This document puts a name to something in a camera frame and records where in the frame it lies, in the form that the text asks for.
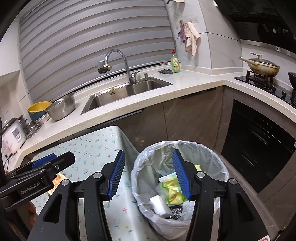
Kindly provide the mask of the operator hand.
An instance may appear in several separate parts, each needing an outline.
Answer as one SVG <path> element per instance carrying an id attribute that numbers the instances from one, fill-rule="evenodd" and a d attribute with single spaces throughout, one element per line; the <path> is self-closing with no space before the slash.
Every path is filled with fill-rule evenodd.
<path id="1" fill-rule="evenodd" d="M 49 190 L 48 192 L 42 194 L 41 196 L 39 196 L 29 202 L 29 214 L 30 214 L 29 223 L 30 223 L 30 225 L 35 224 L 35 222 L 38 218 L 38 214 L 41 212 L 41 210 L 45 206 L 46 202 L 48 201 L 48 199 L 50 198 L 52 193 L 55 191 L 57 185 L 59 184 L 59 181 L 55 179 L 53 181 L 53 184 L 54 184 L 53 189 Z"/>

